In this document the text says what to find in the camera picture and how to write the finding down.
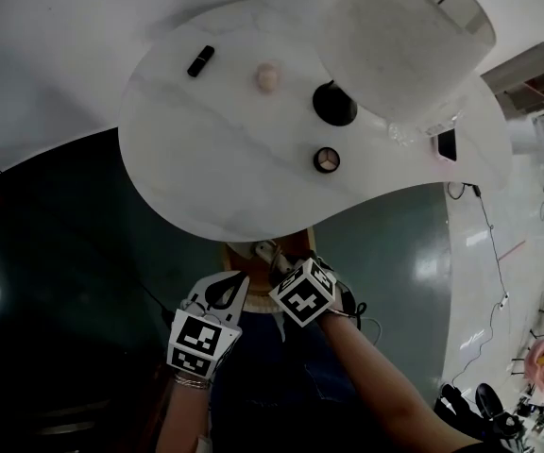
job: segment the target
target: wall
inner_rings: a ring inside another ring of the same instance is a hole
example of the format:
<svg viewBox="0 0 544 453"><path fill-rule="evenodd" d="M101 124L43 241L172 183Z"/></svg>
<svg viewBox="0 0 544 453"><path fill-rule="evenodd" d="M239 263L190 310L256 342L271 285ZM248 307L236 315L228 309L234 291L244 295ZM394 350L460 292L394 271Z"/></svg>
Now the wall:
<svg viewBox="0 0 544 453"><path fill-rule="evenodd" d="M125 84L160 35L230 0L0 0L0 167L114 126ZM498 48L544 40L544 0L480 0Z"/></svg>

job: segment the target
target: marble tabletop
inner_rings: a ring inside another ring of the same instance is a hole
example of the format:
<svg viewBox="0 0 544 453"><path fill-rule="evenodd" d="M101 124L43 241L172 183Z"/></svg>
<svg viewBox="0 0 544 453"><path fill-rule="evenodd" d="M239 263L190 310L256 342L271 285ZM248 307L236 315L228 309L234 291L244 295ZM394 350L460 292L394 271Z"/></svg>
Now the marble tabletop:
<svg viewBox="0 0 544 453"><path fill-rule="evenodd" d="M198 15L142 59L119 119L123 162L153 210L197 236L224 242L276 238L376 196L432 182L503 187L511 144L502 111L483 81L462 87L458 161L434 155L431 140L400 145L382 120L359 108L346 127L324 123L312 95L331 80L313 42L332 0L246 0ZM186 70L205 45L215 54L197 78ZM280 66L280 85L258 91L262 62ZM315 152L337 150L323 175Z"/></svg>

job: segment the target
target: lamp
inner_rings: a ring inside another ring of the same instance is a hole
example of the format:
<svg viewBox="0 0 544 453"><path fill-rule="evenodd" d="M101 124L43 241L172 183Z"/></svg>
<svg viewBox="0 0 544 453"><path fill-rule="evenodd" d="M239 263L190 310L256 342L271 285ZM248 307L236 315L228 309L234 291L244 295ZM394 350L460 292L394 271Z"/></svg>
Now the lamp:
<svg viewBox="0 0 544 453"><path fill-rule="evenodd" d="M334 82L316 90L314 108L328 123L345 126L356 117L349 96L390 123L417 124L495 42L476 0L337 0L317 43Z"/></svg>

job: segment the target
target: black round compact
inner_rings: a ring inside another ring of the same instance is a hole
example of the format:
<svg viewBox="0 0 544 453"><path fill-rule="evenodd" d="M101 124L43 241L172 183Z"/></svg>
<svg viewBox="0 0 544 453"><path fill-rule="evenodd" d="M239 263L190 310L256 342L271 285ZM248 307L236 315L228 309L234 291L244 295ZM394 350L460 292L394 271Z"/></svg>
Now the black round compact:
<svg viewBox="0 0 544 453"><path fill-rule="evenodd" d="M339 168L339 153L331 147L323 147L314 155L314 168L320 173L332 173Z"/></svg>

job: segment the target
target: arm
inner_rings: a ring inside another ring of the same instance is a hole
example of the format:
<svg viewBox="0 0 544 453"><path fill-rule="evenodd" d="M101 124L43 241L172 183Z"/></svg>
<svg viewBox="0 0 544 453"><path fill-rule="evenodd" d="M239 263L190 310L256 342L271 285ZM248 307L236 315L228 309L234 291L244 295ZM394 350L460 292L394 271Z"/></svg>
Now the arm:
<svg viewBox="0 0 544 453"><path fill-rule="evenodd" d="M438 418L348 318L329 313L319 323L356 391L396 445L420 453L451 453L479 443Z"/></svg>
<svg viewBox="0 0 544 453"><path fill-rule="evenodd" d="M201 380L187 373L186 378ZM209 429L209 392L174 384L169 408L157 442L157 453L194 453L199 436Z"/></svg>

